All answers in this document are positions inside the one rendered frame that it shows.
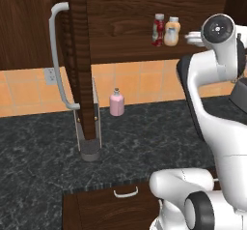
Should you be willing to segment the closed dark wood cabinet door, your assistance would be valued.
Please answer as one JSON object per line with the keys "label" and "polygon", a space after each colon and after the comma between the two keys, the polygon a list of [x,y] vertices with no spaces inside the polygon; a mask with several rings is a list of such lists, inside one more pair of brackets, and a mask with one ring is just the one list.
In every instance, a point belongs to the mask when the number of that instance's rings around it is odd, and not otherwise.
{"label": "closed dark wood cabinet door", "polygon": [[0,0],[0,71],[52,67],[53,0]]}

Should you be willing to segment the red condiment bottle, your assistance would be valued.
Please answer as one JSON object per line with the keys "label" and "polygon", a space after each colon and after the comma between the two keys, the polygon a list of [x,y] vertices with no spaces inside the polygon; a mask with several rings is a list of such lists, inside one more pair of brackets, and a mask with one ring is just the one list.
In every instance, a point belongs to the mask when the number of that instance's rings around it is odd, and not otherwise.
{"label": "red condiment bottle", "polygon": [[164,14],[156,14],[152,26],[152,45],[161,46],[164,34]]}

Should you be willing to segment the dark wood drawer front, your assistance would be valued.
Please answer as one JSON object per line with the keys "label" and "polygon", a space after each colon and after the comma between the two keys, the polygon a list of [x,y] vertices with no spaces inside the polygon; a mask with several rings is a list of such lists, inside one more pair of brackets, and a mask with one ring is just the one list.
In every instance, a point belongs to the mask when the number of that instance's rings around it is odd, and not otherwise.
{"label": "dark wood drawer front", "polygon": [[[113,194],[139,193],[129,198]],[[120,185],[63,196],[62,230],[150,230],[159,203],[148,182]]]}

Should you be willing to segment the pink condiment bottle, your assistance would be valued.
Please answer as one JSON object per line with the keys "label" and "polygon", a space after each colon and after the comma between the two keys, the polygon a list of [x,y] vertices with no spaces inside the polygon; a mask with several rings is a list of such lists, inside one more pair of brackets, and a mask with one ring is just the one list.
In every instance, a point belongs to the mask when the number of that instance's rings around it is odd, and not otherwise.
{"label": "pink condiment bottle", "polygon": [[114,93],[110,96],[110,114],[112,116],[124,114],[124,96],[120,93],[119,88],[115,88]]}

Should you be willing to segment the dark wood wall cabinet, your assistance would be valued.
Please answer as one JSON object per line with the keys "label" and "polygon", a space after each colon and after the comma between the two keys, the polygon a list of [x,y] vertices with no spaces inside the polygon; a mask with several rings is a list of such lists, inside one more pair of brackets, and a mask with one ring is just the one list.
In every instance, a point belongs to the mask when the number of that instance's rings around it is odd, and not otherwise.
{"label": "dark wood wall cabinet", "polygon": [[[87,0],[91,60],[94,64],[178,59],[202,49],[184,36],[198,31],[213,14],[228,14],[247,25],[247,0]],[[151,44],[156,14],[180,23],[174,47]]]}

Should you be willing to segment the open dark wood cabinet door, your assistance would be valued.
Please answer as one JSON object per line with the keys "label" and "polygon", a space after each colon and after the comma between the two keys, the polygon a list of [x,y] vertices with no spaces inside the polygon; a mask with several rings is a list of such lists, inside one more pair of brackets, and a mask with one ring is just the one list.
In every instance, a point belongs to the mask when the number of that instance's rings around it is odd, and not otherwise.
{"label": "open dark wood cabinet door", "polygon": [[80,125],[85,139],[91,140],[96,138],[96,126],[87,0],[53,0],[60,2],[68,2],[69,10],[59,14],[58,41],[73,99],[80,104]]}

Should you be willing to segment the white wall socket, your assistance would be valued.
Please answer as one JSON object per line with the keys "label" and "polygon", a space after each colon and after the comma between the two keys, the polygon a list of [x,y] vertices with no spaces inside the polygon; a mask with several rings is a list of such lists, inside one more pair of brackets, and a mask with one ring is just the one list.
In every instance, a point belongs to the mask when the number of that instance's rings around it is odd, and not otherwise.
{"label": "white wall socket", "polygon": [[47,85],[56,85],[57,79],[53,68],[44,68],[44,79]]}

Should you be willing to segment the white flat dish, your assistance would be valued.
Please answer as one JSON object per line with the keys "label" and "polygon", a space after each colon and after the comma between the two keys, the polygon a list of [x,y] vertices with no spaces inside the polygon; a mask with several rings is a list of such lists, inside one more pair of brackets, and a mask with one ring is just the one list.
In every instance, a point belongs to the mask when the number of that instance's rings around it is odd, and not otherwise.
{"label": "white flat dish", "polygon": [[184,36],[188,44],[196,45],[198,47],[204,47],[204,41],[200,31],[192,31]]}

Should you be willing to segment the cream orange condiment bottle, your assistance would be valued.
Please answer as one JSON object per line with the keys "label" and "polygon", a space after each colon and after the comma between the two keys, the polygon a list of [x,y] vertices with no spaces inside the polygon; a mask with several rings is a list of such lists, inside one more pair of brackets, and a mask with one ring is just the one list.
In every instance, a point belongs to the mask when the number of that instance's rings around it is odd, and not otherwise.
{"label": "cream orange condiment bottle", "polygon": [[180,24],[176,16],[170,16],[165,25],[164,43],[168,46],[175,46],[178,43]]}

